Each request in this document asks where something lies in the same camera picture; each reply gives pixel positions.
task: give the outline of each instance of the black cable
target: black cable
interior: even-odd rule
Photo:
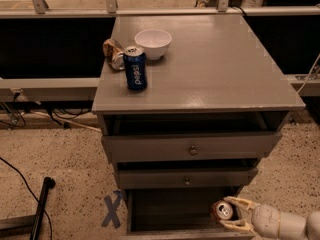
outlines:
[[[48,115],[50,116],[50,118],[51,118],[52,121],[54,121],[54,122],[56,122],[58,125],[62,126],[62,123],[53,117],[53,115],[52,115],[53,109],[52,109],[52,108],[45,107],[45,110],[47,111],[47,113],[48,113]]]
[[[63,114],[63,115],[70,115],[70,116],[68,116],[68,117],[64,117],[64,116],[59,115],[55,110],[53,110],[53,113],[54,113],[57,117],[59,117],[59,118],[61,118],[61,119],[75,119],[75,118],[77,118],[78,116],[85,114],[85,113],[83,113],[83,109],[81,109],[81,111],[80,111],[79,113],[71,113],[71,112],[68,112],[68,111],[65,110],[65,109],[58,109],[58,110],[59,110],[60,113]]]
[[[72,113],[72,112],[69,112],[68,110],[66,110],[65,108],[62,108],[62,109],[57,109],[59,110],[62,114],[67,114],[67,115],[70,115],[70,116],[74,116],[73,118],[76,118],[78,116],[81,116],[81,115],[84,115],[84,114],[87,114],[89,112],[91,112],[91,109],[88,109],[87,111],[83,111],[83,108],[80,109],[80,112],[79,113]]]
[[[233,8],[238,8],[242,12],[244,17],[248,17],[248,14],[240,6],[233,6]]]
[[[15,170],[20,176],[21,178],[23,179],[27,189],[29,190],[29,192],[32,194],[33,198],[37,201],[38,205],[41,206],[38,198],[36,197],[36,195],[32,192],[31,188],[29,187],[29,184],[27,182],[27,180],[25,179],[25,177],[23,176],[23,174],[16,168],[14,167],[12,164],[10,164],[8,161],[6,161],[5,159],[3,159],[2,157],[0,157],[0,160],[2,162],[4,162],[6,165],[8,165],[9,167],[11,167],[13,170]],[[51,224],[51,219],[50,219],[50,216],[49,214],[46,212],[46,210],[44,209],[44,207],[42,207],[44,213],[46,214],[47,218],[48,218],[48,221],[49,221],[49,226],[50,226],[50,239],[52,240],[52,224]]]
[[[15,128],[15,127],[19,127],[19,128],[26,127],[27,124],[26,124],[26,121],[24,120],[23,116],[19,113],[18,110],[16,110],[15,108],[13,108],[13,109],[14,109],[14,111],[12,111],[12,112],[15,112],[14,114],[15,114],[16,116],[18,116],[18,117],[22,120],[23,124],[22,124],[22,125],[12,124],[12,123],[7,123],[7,122],[5,122],[5,121],[3,121],[3,120],[0,120],[0,123],[6,124],[6,125],[8,125],[8,126],[11,126],[12,129]]]

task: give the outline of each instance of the white bowl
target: white bowl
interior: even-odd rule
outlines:
[[[136,34],[135,41],[144,49],[148,59],[157,60],[167,52],[172,37],[164,30],[147,29]]]

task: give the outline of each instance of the terrazzo floor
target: terrazzo floor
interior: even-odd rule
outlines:
[[[123,201],[117,209],[120,227],[116,229],[112,221],[102,226],[108,212],[104,198],[110,196],[114,203],[117,187],[100,143],[101,133],[73,125],[61,129],[34,114],[24,118],[27,126],[21,129],[8,130],[0,123],[0,156],[21,171],[36,196],[44,177],[55,180],[46,205],[53,239],[116,240],[125,235],[127,209]],[[282,139],[259,164],[258,175],[240,197],[306,217],[320,209],[320,128],[307,110],[293,118],[295,123],[284,126]],[[6,115],[0,114],[0,120],[5,119]],[[98,127],[91,114],[76,122]],[[22,179],[1,161],[0,185],[0,219],[35,214],[37,204]],[[29,239],[29,234],[3,239]],[[40,239],[49,239],[47,218]]]

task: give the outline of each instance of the soda can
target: soda can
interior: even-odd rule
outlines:
[[[212,205],[211,215],[213,215],[218,221],[230,220],[233,216],[232,206],[223,200],[218,201]]]
[[[123,62],[126,71],[128,89],[142,91],[147,87],[146,55],[143,48],[129,46],[125,48]]]

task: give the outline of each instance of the blue soda can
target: blue soda can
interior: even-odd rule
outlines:
[[[129,46],[125,48],[123,62],[127,76],[128,89],[142,91],[147,87],[146,55],[143,48]]]

